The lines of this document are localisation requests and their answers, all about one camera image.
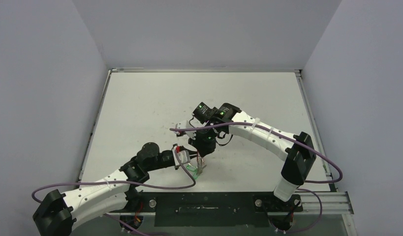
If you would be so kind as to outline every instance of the gray wall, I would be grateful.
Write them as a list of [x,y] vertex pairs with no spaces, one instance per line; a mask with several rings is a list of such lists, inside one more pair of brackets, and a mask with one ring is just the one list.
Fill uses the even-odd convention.
[[73,0],[109,67],[303,68],[341,0]]
[[106,76],[71,0],[0,0],[0,236],[38,235],[31,191],[78,176]]
[[360,235],[403,235],[403,0],[343,0],[303,71]]

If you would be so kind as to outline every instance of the metal frame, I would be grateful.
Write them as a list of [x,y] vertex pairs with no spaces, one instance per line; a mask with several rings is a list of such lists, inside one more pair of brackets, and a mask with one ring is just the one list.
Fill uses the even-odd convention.
[[[96,125],[98,123],[98,119],[101,113],[101,108],[104,103],[105,94],[110,82],[110,77],[112,73],[130,73],[130,72],[294,72],[297,77],[298,86],[300,88],[301,95],[303,97],[303,101],[305,103],[305,107],[309,116],[309,120],[311,122],[311,127],[314,133],[314,137],[317,142],[317,147],[322,154],[325,155],[323,144],[317,129],[317,125],[315,123],[314,116],[311,112],[309,100],[307,99],[307,95],[303,85],[303,79],[301,77],[300,70],[273,70],[268,68],[240,68],[240,67],[210,67],[210,68],[178,68],[178,69],[167,69],[167,68],[143,68],[143,67],[135,67],[135,68],[112,68],[108,71],[107,79],[104,85],[104,90],[102,93],[100,105],[98,108],[98,112],[95,118],[95,122],[92,128],[92,132],[90,135],[90,139],[87,145],[87,150],[85,153],[84,161],[81,167],[81,171],[78,179],[81,180],[85,165],[87,163],[87,159],[90,153],[90,147],[93,142],[93,134],[96,129]],[[324,168],[326,170],[326,176],[328,179],[332,179],[332,174],[329,169],[329,165],[326,161],[323,161]],[[298,212],[297,214],[318,214],[319,213],[319,203],[316,197],[310,193],[296,193],[300,194],[303,202],[303,212]],[[319,197],[323,203],[323,214],[341,214],[343,217],[343,222],[345,224],[345,228],[347,234],[349,236],[357,236],[356,228],[352,219],[353,209],[349,200],[349,196],[347,192],[318,192]],[[132,215],[134,212],[130,213],[111,213],[112,215]],[[143,212],[142,215],[155,215],[154,212]],[[269,215],[278,215],[284,213],[275,213],[269,212]]]

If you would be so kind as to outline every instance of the red wire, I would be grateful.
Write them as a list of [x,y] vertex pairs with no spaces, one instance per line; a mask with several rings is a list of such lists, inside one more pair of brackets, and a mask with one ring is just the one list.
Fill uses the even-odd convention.
[[139,214],[142,209],[143,209],[143,202],[140,202],[140,208],[137,210],[137,212],[135,212],[135,219],[134,219],[135,223],[137,220],[137,214]]

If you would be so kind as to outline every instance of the bolt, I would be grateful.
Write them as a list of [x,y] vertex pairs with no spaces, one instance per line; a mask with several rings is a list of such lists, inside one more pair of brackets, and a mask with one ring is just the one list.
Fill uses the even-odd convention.
[[255,201],[255,206],[261,207],[261,206],[262,206],[262,200],[261,200],[261,199],[257,199],[257,200]]
[[149,206],[151,207],[151,208],[154,208],[155,206],[156,206],[156,201],[155,200],[150,200],[149,201]]

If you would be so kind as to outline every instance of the white table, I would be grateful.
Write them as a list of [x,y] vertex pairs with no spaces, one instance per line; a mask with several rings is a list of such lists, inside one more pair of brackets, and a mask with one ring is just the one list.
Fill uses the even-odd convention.
[[[86,156],[82,181],[96,181],[110,174],[147,142],[157,143],[160,150],[171,149],[175,143],[188,147],[187,138],[177,138],[168,128],[190,119],[200,102],[211,108],[228,102],[275,128],[291,133],[304,131],[313,136],[294,73],[112,73]],[[273,153],[240,137],[234,137],[225,147],[217,146],[214,153],[205,157],[205,162],[207,167],[197,184],[179,191],[272,191],[283,166]],[[183,186],[191,183],[183,170],[175,171],[173,167],[149,174],[147,184]],[[327,180],[320,158],[316,159],[308,179]],[[328,184],[305,184],[303,188],[329,191]]]

